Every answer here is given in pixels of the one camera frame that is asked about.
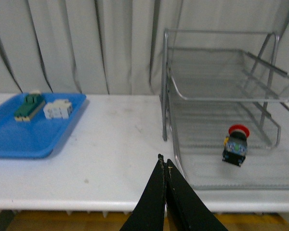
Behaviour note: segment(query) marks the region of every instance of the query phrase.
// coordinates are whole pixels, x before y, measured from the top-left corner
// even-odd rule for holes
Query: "curtain fold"
[[[78,92],[64,0],[29,0],[47,79],[54,92]]]
[[[81,90],[107,94],[94,1],[66,0],[66,8]]]
[[[43,75],[31,14],[24,0],[0,0],[0,40],[23,91],[50,92]]]
[[[0,0],[0,92],[159,94],[166,27],[284,31],[289,70],[289,0]]]

